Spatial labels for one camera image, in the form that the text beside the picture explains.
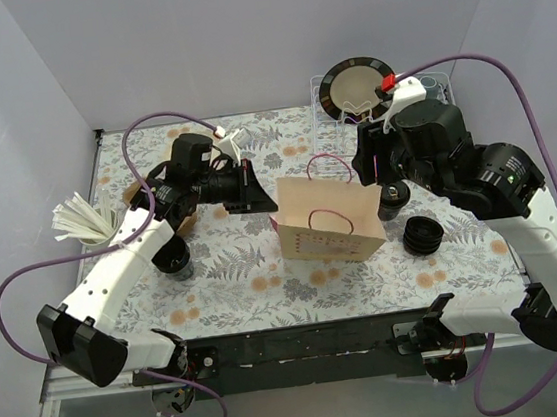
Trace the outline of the black plastic cup lid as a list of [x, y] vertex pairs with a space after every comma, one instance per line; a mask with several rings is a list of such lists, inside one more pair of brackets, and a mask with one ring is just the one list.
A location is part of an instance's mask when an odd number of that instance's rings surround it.
[[384, 185], [380, 194], [380, 206], [389, 210], [400, 210], [411, 196], [410, 188], [402, 180]]

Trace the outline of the black printed coffee cup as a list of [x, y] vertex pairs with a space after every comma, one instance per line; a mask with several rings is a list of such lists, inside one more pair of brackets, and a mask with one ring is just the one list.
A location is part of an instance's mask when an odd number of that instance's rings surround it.
[[378, 208], [378, 218], [382, 222], [394, 220], [402, 210], [403, 205], [380, 205]]

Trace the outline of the pink paper gift bag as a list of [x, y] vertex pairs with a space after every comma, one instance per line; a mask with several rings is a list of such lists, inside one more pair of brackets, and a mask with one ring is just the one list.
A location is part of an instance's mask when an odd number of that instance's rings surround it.
[[381, 188], [360, 185], [347, 168], [345, 178], [311, 175], [315, 160], [339, 156], [319, 153], [308, 161], [303, 177], [278, 178], [278, 210], [271, 214], [286, 259], [367, 261], [386, 242], [378, 217]]

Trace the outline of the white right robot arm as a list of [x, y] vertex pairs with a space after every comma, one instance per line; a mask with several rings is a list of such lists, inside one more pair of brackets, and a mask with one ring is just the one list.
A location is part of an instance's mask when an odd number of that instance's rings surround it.
[[474, 144], [461, 110], [422, 100], [357, 128], [352, 167], [362, 185], [411, 181], [472, 213], [514, 249], [530, 279], [512, 293], [434, 300], [405, 340], [447, 348], [471, 334], [520, 334], [557, 351], [557, 204], [526, 152]]

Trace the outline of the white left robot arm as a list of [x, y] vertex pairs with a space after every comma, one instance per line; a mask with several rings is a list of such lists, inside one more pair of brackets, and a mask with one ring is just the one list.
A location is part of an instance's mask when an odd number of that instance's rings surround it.
[[231, 214], [277, 211], [241, 155], [247, 132], [234, 130], [219, 141], [186, 133], [173, 141], [169, 160], [154, 167], [131, 198], [109, 246], [79, 286], [58, 307], [45, 305], [36, 320], [52, 361], [98, 387], [123, 371], [153, 368], [163, 379], [182, 379], [188, 357], [182, 340], [153, 330], [136, 339], [116, 338], [119, 311], [144, 271], [189, 277], [190, 252], [179, 235], [200, 204], [220, 204]]

